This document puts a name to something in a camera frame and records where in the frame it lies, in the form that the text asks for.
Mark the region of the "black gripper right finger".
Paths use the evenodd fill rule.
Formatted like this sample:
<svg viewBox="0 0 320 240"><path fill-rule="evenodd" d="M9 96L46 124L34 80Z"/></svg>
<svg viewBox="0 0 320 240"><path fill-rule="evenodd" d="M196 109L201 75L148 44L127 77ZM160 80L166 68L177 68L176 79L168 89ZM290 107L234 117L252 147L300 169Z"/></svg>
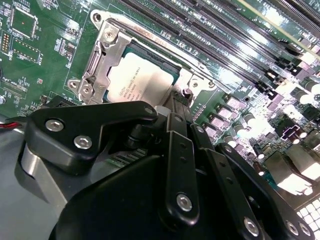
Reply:
<svg viewBox="0 0 320 240"><path fill-rule="evenodd" d="M296 211L231 146L213 147L205 130L191 124L195 155L215 186L222 240L313 240Z"/></svg>

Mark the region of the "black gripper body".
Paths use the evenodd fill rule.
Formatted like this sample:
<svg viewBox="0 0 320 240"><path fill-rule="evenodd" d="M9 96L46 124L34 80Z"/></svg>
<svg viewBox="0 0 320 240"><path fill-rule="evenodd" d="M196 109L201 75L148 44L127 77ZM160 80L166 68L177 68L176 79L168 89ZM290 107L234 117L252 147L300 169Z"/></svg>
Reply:
<svg viewBox="0 0 320 240"><path fill-rule="evenodd" d="M54 226L52 240L237 240L205 173L197 171L200 216L191 227L166 226L159 214L163 164L147 157L74 195Z"/></svg>

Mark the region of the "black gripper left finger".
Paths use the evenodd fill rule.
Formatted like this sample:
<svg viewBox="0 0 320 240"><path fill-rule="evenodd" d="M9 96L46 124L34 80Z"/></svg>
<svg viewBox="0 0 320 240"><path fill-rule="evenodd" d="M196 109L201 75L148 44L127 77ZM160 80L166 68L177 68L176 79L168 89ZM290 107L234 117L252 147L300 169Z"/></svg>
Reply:
<svg viewBox="0 0 320 240"><path fill-rule="evenodd" d="M171 92L163 105L144 101L45 107L25 129L24 171L46 200L63 207L92 184L99 159L157 155L164 182L158 202L164 219L192 226L200 215L189 99Z"/></svg>

